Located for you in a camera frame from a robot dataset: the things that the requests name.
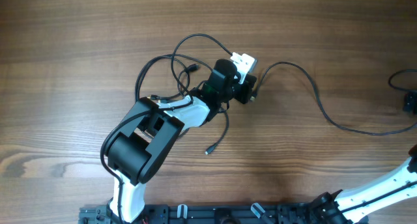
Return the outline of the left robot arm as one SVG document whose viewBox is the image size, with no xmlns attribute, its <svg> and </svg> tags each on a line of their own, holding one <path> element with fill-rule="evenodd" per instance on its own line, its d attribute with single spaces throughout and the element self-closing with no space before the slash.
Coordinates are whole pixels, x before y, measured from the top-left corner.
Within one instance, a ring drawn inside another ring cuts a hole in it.
<svg viewBox="0 0 417 224">
<path fill-rule="evenodd" d="M 181 133 L 225 113 L 223 105 L 232 99 L 242 104 L 250 101 L 257 81 L 251 74 L 256 63 L 249 55 L 234 53 L 230 59 L 217 60 L 208 80 L 181 100 L 136 100 L 100 149 L 100 161 L 115 179 L 109 209 L 116 223 L 133 223 L 142 213 L 146 183 L 159 170 Z"/>
</svg>

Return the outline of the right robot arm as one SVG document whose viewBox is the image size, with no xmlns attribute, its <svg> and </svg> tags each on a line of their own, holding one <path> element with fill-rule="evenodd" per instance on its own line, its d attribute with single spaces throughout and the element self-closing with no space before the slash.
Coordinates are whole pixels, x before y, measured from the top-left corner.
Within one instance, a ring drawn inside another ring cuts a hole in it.
<svg viewBox="0 0 417 224">
<path fill-rule="evenodd" d="M 416 147 L 393 171 L 357 188 L 323 193 L 309 204 L 312 222 L 359 223 L 368 214 L 416 197 Z"/>
</svg>

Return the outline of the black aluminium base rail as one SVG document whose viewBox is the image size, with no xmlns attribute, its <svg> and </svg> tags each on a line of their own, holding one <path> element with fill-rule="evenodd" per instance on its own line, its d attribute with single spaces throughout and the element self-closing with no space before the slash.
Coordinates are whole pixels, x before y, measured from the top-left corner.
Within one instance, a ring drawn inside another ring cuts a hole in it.
<svg viewBox="0 0 417 224">
<path fill-rule="evenodd" d="M 133 223 L 325 223 L 307 203 L 251 206 L 168 206 L 147 204 Z"/>
</svg>

